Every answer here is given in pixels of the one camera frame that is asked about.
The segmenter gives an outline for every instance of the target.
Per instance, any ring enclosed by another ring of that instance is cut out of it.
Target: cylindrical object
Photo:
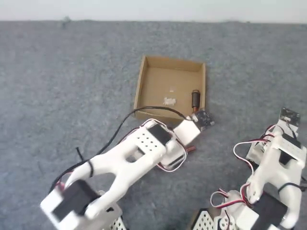
[[[201,92],[199,90],[192,91],[192,108],[193,112],[198,111],[201,104]]]

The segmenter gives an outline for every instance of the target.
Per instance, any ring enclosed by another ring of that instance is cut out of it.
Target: black cable
[[[168,110],[168,111],[170,111],[170,112],[173,112],[173,113],[179,115],[179,116],[182,117],[183,119],[188,120],[181,112],[179,112],[179,111],[177,111],[177,110],[175,110],[175,109],[172,109],[172,108],[164,107],[164,106],[144,106],[144,107],[142,107],[142,108],[134,109],[134,110],[132,110],[127,116],[125,116],[125,118],[122,120],[122,122],[121,122],[120,125],[118,126],[117,130],[115,131],[114,135],[113,135],[113,136],[111,137],[111,139],[109,140],[109,142],[108,142],[105,146],[103,146],[102,149],[100,149],[100,150],[98,151],[98,153],[96,153],[96,155],[99,155],[99,154],[103,153],[103,152],[106,150],[106,148],[109,147],[109,145],[113,142],[113,140],[115,139],[116,135],[118,134],[120,128],[122,127],[122,125],[124,124],[124,122],[128,119],[128,117],[129,117],[131,114],[133,114],[133,113],[135,113],[135,112],[137,112],[137,111],[139,111],[139,110],[144,110],[144,109],[161,109],[161,110]],[[78,151],[78,150],[77,150],[78,155],[81,156],[81,157],[83,158],[82,154],[81,154],[80,151]],[[84,163],[86,163],[86,162],[88,162],[89,165],[90,165],[90,167],[91,167],[90,177],[92,177],[93,174],[94,174],[93,164],[92,164],[89,160],[83,160],[83,161],[81,161],[81,162],[79,162],[79,163],[77,163],[77,164],[74,164],[73,166],[69,167],[69,168],[66,169],[64,172],[62,172],[62,173],[53,181],[53,183],[52,183],[52,185],[51,185],[51,187],[50,187],[49,193],[51,193],[51,191],[55,188],[57,182],[62,178],[62,176],[64,176],[65,174],[71,172],[72,170],[74,170],[75,168],[79,167],[80,165],[82,165],[82,164],[84,164]]]
[[[302,192],[304,192],[305,191],[305,187],[304,186],[300,186],[300,185],[298,185],[298,184],[295,184],[295,183],[292,183],[292,182],[288,182],[288,183],[285,183],[283,186],[281,186],[279,189],[278,189],[278,193],[280,193],[280,191],[282,191],[286,186],[288,186],[288,185],[290,185],[290,186],[294,186],[294,187],[296,187],[296,188],[299,188]]]
[[[162,110],[168,110],[168,111],[170,111],[170,112],[173,112],[173,113],[179,115],[179,116],[182,117],[183,119],[188,120],[188,119],[186,119],[186,117],[185,117],[181,112],[179,112],[179,111],[177,111],[177,110],[175,110],[175,109],[168,108],[168,107],[163,107],[163,106],[145,106],[145,107],[142,107],[142,108],[134,109],[134,110],[132,110],[130,113],[128,113],[128,115],[122,120],[122,122],[121,122],[120,125],[118,126],[117,130],[115,131],[114,135],[113,135],[113,136],[111,137],[111,139],[109,140],[109,142],[108,142],[105,146],[103,146],[102,149],[100,149],[100,150],[98,151],[98,153],[96,153],[96,155],[99,155],[99,154],[103,153],[103,152],[106,150],[106,148],[109,147],[109,145],[113,142],[113,140],[115,139],[116,135],[118,134],[120,128],[122,127],[122,125],[124,124],[124,122],[128,119],[128,117],[129,117],[131,114],[133,114],[133,113],[135,113],[135,112],[137,112],[137,111],[139,111],[139,110],[144,110],[144,109],[162,109]]]
[[[80,153],[79,147],[76,147],[76,150],[77,150],[78,156],[80,157],[80,160],[83,161],[83,160],[84,160],[84,157],[83,157],[82,154]]]
[[[78,153],[78,155],[79,155],[81,161],[84,161],[84,157],[82,156],[82,154],[81,154],[81,152],[80,152],[80,150],[79,150],[79,147],[76,147],[76,150],[77,150],[77,153]],[[92,177],[93,174],[94,174],[94,167],[93,167],[93,164],[91,163],[90,160],[87,160],[87,162],[88,162],[88,164],[90,165],[90,168],[91,168],[90,177]]]
[[[65,174],[71,172],[72,170],[74,170],[74,169],[77,168],[78,166],[83,165],[83,164],[86,163],[87,161],[88,161],[88,160],[78,162],[78,163],[74,164],[73,166],[69,167],[68,169],[66,169],[64,172],[62,172],[62,173],[52,182],[52,185],[51,185],[51,187],[50,187],[49,193],[52,192],[52,190],[55,188],[57,182],[59,181],[60,178],[62,178],[62,176],[64,176]]]
[[[289,125],[289,122],[287,122],[287,126],[288,126],[288,128],[291,130],[292,135],[293,135],[293,138],[294,138],[294,139],[297,139],[297,137],[296,137],[296,135],[295,135],[295,132],[293,131],[293,129],[291,129],[291,127],[290,127],[290,125]]]
[[[91,159],[89,159],[87,162],[88,162],[88,164],[89,164],[90,167],[91,167],[91,171],[90,171],[90,178],[91,178],[91,177],[93,177],[93,175],[94,175],[94,166],[93,166],[93,164],[92,164],[92,162],[91,162]]]

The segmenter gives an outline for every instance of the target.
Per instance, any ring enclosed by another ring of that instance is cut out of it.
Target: red and white wire
[[[233,200],[233,201],[230,201],[230,202],[222,203],[222,204],[219,204],[219,205],[214,205],[213,204],[213,196],[215,194],[220,194],[224,198],[228,198],[228,195],[225,195],[225,193],[221,192],[221,191],[216,191],[216,192],[212,193],[211,197],[210,197],[210,203],[211,203],[211,206],[215,207],[215,208],[224,208],[224,207],[228,207],[228,206],[231,206],[231,205],[234,205],[234,204],[237,204],[237,203],[245,203],[245,201],[243,199],[239,199],[239,200]]]
[[[241,161],[244,161],[246,164],[248,164],[248,166],[250,167],[251,169],[251,174],[253,175],[254,174],[254,168],[252,166],[252,164],[246,160],[245,158],[243,157],[240,157],[237,153],[236,153],[236,147],[239,146],[239,145],[243,145],[243,144],[252,144],[252,143],[255,143],[255,142],[268,142],[269,140],[267,139],[254,139],[254,140],[249,140],[249,141],[243,141],[243,142],[239,142],[237,143],[234,148],[233,148],[233,153],[235,155],[235,157],[237,157],[239,160]]]
[[[250,183],[245,183],[244,185],[242,185],[240,187],[240,195],[241,195],[242,199],[246,202],[246,204],[250,204],[250,202],[249,202],[248,198],[245,198],[244,189],[246,187],[248,187],[249,185],[250,185]]]

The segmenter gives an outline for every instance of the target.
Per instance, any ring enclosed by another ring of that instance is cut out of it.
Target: small white object
[[[181,143],[186,146],[191,143],[201,133],[201,131],[193,121],[183,120],[176,128],[174,128],[174,133]]]
[[[176,104],[176,99],[175,98],[164,98],[163,105],[175,105]]]

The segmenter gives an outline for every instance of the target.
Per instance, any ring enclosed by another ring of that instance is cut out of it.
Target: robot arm
[[[58,230],[107,228],[122,214],[116,202],[131,185],[157,164],[168,172],[176,170],[187,157],[185,146],[213,123],[203,110],[174,130],[150,119],[114,148],[90,159],[94,176],[105,173],[116,176],[108,191],[98,195],[89,187],[84,180],[90,177],[91,165],[84,163],[72,172],[64,191],[55,188],[40,206]],[[134,162],[127,161],[131,156]]]
[[[253,141],[248,151],[247,159],[257,169],[247,183],[240,192],[217,191],[224,196],[224,203],[198,212],[191,229],[206,229],[208,225],[213,230],[293,228],[299,217],[299,185],[307,153],[297,140],[298,125],[299,114],[283,108],[278,123],[262,135],[266,141]],[[278,189],[279,199],[263,191],[266,183]],[[246,196],[242,194],[245,187]]]

